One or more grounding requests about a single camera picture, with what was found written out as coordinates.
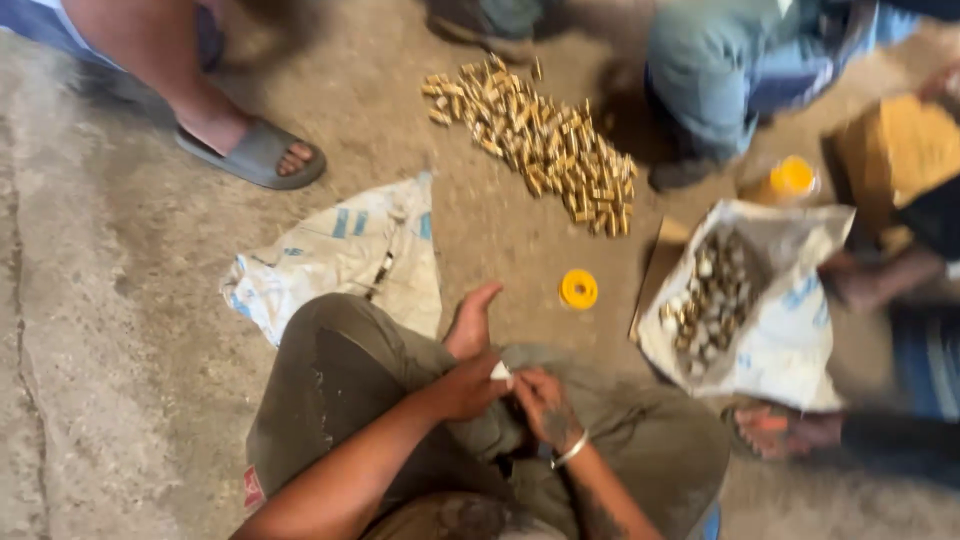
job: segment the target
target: silver bracelet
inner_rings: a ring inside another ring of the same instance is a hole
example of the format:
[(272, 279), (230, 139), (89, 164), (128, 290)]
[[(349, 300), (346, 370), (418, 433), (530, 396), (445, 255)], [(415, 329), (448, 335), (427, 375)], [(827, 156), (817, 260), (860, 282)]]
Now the silver bracelet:
[(573, 448), (570, 449), (564, 455), (556, 459), (550, 460), (550, 468), (556, 470), (559, 467), (566, 465), (567, 461), (573, 459), (573, 456), (579, 454), (580, 451), (587, 445), (587, 442), (590, 440), (590, 430), (584, 430), (584, 436), (580, 437), (580, 440), (577, 441), (577, 444), (573, 445)]

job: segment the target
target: pile of bullets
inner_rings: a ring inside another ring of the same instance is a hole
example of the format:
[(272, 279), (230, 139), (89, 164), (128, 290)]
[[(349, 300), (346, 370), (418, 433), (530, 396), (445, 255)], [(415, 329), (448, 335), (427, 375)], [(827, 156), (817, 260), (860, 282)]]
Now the pile of bullets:
[(701, 377), (731, 344), (756, 299), (748, 277), (748, 245), (736, 232), (712, 234), (696, 252), (684, 291), (660, 307), (660, 323), (674, 348), (689, 354), (688, 374)]
[[(542, 80), (540, 60), (532, 75)], [(430, 119), (443, 126), (463, 122), (478, 146), (523, 175), (535, 198), (561, 197), (573, 223), (594, 234), (630, 233), (636, 165), (593, 130), (589, 100), (575, 108), (558, 105), (496, 55), (461, 66), (456, 81), (427, 77), (420, 91), (434, 100)]]

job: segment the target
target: shoe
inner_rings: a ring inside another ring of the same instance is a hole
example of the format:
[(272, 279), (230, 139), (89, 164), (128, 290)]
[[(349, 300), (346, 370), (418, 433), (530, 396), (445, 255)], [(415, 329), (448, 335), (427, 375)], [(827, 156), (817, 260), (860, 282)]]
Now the shoe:
[(508, 63), (533, 63), (537, 57), (533, 29), (529, 37), (495, 36), (476, 0), (431, 1), (427, 28), (440, 37), (478, 45)]
[(708, 175), (723, 168), (724, 163), (717, 160), (679, 160), (658, 163), (650, 167), (647, 183), (657, 192), (683, 189), (699, 184)]

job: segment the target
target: yellow plastic container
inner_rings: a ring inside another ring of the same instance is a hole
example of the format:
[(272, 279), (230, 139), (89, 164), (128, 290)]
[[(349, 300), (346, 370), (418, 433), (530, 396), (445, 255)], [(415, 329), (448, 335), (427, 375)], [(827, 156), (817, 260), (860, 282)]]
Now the yellow plastic container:
[(820, 190), (813, 167), (799, 156), (790, 156), (774, 167), (761, 182), (740, 191), (739, 198), (767, 206), (797, 203)]
[(597, 281), (587, 270), (570, 270), (560, 281), (560, 300), (574, 309), (589, 309), (597, 301)]

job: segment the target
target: yellow tape roll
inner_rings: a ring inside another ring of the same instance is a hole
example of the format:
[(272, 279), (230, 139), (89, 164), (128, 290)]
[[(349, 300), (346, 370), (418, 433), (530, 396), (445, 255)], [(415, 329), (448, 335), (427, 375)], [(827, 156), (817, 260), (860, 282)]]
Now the yellow tape roll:
[(597, 281), (587, 270), (570, 270), (560, 281), (560, 300), (574, 309), (589, 309), (597, 301)]

